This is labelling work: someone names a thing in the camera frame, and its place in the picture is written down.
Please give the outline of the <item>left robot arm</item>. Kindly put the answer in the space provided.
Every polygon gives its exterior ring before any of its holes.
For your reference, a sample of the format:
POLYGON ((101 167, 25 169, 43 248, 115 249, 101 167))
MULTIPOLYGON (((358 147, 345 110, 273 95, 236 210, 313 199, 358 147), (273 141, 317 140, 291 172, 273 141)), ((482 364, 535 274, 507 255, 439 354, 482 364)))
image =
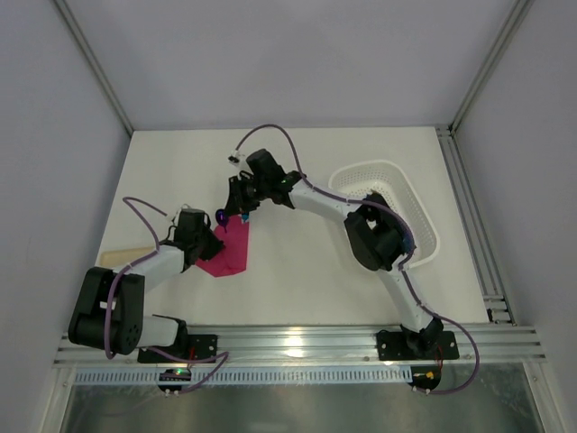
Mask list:
POLYGON ((69 322, 69 341, 111 356, 179 343, 186 322, 146 317, 145 294, 223 249, 224 242, 211 229, 206 212, 182 209, 172 236, 159 242, 152 252, 125 266, 95 266, 87 271, 69 322))

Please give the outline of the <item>purple metal spoon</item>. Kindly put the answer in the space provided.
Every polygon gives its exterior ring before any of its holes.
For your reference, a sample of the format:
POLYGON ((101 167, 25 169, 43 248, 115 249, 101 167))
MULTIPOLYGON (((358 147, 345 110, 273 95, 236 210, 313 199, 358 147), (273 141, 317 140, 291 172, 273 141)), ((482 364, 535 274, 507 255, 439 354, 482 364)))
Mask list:
POLYGON ((229 216, 225 213, 225 211, 222 208, 219 208, 216 210, 215 212, 215 220, 217 222, 217 224, 225 231, 227 232, 227 227, 229 224, 229 216))

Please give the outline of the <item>pink paper napkin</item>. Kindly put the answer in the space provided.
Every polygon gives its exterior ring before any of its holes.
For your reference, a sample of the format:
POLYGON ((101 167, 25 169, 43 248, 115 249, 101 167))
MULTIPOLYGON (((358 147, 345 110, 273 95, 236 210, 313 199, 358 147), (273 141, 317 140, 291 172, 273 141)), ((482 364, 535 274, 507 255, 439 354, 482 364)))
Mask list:
POLYGON ((213 277, 232 276, 247 268, 250 224, 239 216, 229 219, 226 228, 217 226, 214 234, 224 249, 208 261, 197 260, 196 267, 213 277))

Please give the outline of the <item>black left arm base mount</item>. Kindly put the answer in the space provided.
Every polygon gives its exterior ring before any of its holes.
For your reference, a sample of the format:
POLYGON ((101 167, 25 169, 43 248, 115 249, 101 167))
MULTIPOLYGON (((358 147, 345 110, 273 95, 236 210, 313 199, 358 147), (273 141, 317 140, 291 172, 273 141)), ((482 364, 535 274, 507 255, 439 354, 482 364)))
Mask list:
POLYGON ((151 350, 140 349, 137 355, 139 364, 159 364, 171 362, 172 358, 201 360, 216 356, 218 336, 211 334, 188 334, 178 336, 170 346, 157 346, 157 349, 170 355, 170 358, 151 350))

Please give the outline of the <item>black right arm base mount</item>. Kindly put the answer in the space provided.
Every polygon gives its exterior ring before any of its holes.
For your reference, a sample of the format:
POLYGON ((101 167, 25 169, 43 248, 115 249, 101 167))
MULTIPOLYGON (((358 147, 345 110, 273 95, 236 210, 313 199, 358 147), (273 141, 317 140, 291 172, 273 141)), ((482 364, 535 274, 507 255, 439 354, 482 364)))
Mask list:
POLYGON ((412 332, 381 330, 375 334, 376 350, 381 361, 434 361, 460 358, 456 338, 442 331, 428 341, 412 332))

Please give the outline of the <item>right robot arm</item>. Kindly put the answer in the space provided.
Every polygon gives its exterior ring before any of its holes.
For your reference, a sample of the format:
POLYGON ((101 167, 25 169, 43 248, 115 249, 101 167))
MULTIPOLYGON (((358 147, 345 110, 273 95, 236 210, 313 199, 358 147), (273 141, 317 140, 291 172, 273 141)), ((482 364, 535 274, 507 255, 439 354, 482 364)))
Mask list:
POLYGON ((265 149, 246 158, 234 151, 228 161, 239 173, 229 179, 229 196, 224 205, 227 217, 249 214, 268 199, 341 225, 354 259, 363 268, 376 272, 389 292, 408 349, 417 357, 436 350, 444 330, 442 320, 420 298, 406 269, 416 250, 414 236, 384 198, 377 193, 348 198, 323 190, 301 169, 284 171, 265 149))

